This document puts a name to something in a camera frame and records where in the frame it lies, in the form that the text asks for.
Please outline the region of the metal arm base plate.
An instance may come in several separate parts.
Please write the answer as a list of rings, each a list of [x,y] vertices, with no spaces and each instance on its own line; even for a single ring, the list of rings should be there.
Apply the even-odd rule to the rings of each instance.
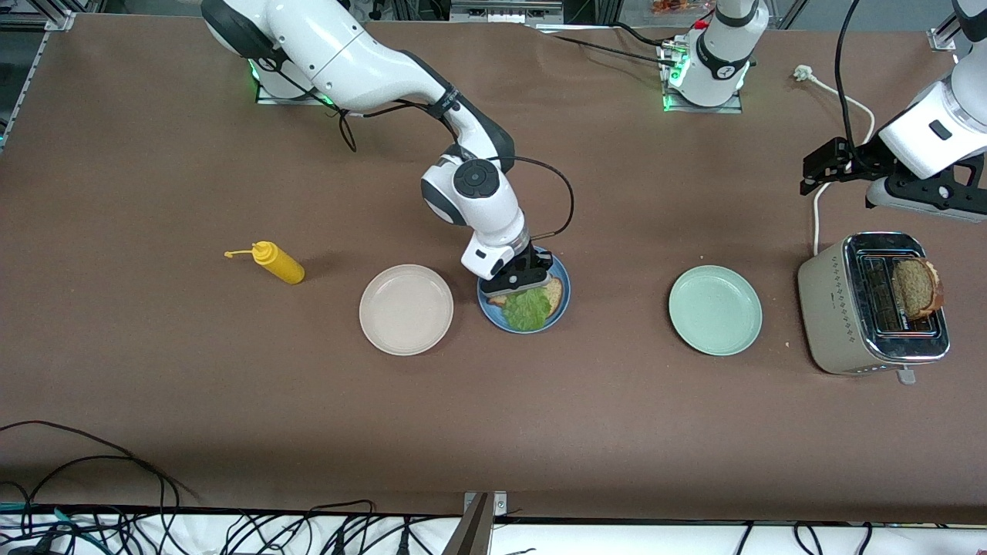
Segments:
[[[256,101],[258,104],[286,106],[330,106],[335,104],[323,92],[314,87],[305,88],[302,84],[294,84],[279,73],[254,72],[251,74],[256,82]]]
[[[743,104],[739,91],[750,69],[748,62],[740,67],[723,66],[709,70],[695,59],[691,45],[665,41],[656,47],[659,59],[670,66],[660,70],[663,85],[663,106],[666,112],[679,110],[689,113],[741,113]]]

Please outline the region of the blue round plate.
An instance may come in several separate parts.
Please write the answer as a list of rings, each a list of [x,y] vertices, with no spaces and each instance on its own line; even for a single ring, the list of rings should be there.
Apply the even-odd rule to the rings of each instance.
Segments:
[[[483,296],[479,294],[478,281],[477,281],[475,289],[476,289],[476,296],[478,298],[478,302],[480,305],[480,310],[482,310],[483,315],[487,317],[487,320],[490,320],[490,323],[493,323],[494,326],[498,327],[498,329],[507,331],[507,333],[519,334],[519,335],[531,335],[531,334],[539,333],[539,331],[546,331],[550,329],[550,327],[552,327],[554,324],[556,324],[558,320],[561,319],[561,317],[563,317],[565,310],[567,310],[568,305],[570,305],[570,301],[571,301],[570,273],[568,273],[568,268],[564,266],[563,261],[557,255],[554,256],[554,263],[551,270],[551,275],[553,278],[560,278],[561,281],[563,281],[563,285],[564,285],[563,302],[561,302],[561,306],[558,309],[558,311],[556,313],[553,313],[553,315],[550,316],[549,319],[547,319],[547,322],[545,323],[544,327],[539,330],[514,331],[510,329],[507,326],[507,323],[505,322],[503,312],[501,311],[501,309],[498,307],[487,305],[486,303],[487,298],[483,298]]]

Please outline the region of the beige round plate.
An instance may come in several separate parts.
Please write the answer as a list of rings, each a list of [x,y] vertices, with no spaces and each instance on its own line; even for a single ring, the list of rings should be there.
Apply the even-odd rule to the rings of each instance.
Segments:
[[[431,268],[401,264],[386,268],[364,289],[359,323],[375,348],[389,355],[413,356],[439,344],[452,324],[449,285]]]

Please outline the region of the beige chrome toaster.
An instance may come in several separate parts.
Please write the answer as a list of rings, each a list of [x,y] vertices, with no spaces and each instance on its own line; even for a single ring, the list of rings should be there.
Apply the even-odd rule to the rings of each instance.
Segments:
[[[899,382],[912,384],[915,366],[948,354],[951,338],[942,308],[909,321],[899,305],[892,271],[906,257],[926,257],[913,237],[860,232],[801,264],[801,316],[818,368],[842,376],[896,372]]]

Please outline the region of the aluminium table frame rail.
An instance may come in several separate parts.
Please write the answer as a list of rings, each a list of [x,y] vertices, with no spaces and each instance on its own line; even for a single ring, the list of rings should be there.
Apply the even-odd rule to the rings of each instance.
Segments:
[[[70,29],[74,18],[68,0],[0,0],[0,153],[50,36]]]

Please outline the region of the green lettuce leaf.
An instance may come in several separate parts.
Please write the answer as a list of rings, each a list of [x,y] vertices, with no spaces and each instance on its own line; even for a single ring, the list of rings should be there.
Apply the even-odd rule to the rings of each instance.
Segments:
[[[505,298],[503,316],[514,331],[536,331],[544,327],[552,307],[547,287],[527,289]]]

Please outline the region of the brown bread slice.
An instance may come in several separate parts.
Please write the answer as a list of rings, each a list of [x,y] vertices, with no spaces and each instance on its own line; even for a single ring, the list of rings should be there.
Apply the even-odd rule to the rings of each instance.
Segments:
[[[945,304],[944,285],[926,257],[906,257],[894,263],[893,288],[909,321],[926,318]]]
[[[563,285],[563,281],[561,281],[560,278],[553,277],[552,281],[550,281],[549,284],[546,285],[546,287],[547,287],[547,292],[549,292],[550,298],[552,299],[553,307],[552,307],[552,313],[550,315],[552,316],[553,313],[556,313],[558,311],[558,309],[561,306],[561,302],[563,302],[564,285]],[[507,299],[507,296],[500,296],[499,298],[488,298],[486,300],[486,303],[487,305],[498,307],[501,310],[503,310],[505,299]]]

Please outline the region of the green round plate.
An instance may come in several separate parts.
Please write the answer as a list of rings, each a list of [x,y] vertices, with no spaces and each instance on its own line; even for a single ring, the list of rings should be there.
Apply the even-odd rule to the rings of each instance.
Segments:
[[[763,309],[755,289],[736,271],[698,266],[684,271],[671,287],[669,318],[677,335],[694,350],[731,356],[755,343]]]

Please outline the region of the grey metal box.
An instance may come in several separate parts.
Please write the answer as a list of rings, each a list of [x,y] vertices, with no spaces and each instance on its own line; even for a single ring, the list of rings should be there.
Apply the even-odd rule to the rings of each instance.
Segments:
[[[563,0],[449,0],[451,22],[563,25]]]

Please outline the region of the grey metal post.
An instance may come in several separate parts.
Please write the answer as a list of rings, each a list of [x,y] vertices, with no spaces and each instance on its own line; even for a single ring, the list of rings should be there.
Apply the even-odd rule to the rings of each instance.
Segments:
[[[468,492],[461,520],[442,555],[489,555],[494,517],[500,504],[497,492]]]

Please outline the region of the yellow squeeze bottle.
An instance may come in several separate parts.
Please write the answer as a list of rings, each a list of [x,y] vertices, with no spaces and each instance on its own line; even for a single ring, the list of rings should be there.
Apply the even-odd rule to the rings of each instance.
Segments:
[[[305,270],[302,264],[297,262],[292,256],[279,248],[274,242],[258,241],[251,244],[247,250],[225,251],[223,256],[227,259],[239,255],[249,255],[251,259],[260,267],[275,275],[278,280],[286,284],[300,284],[305,278]]]

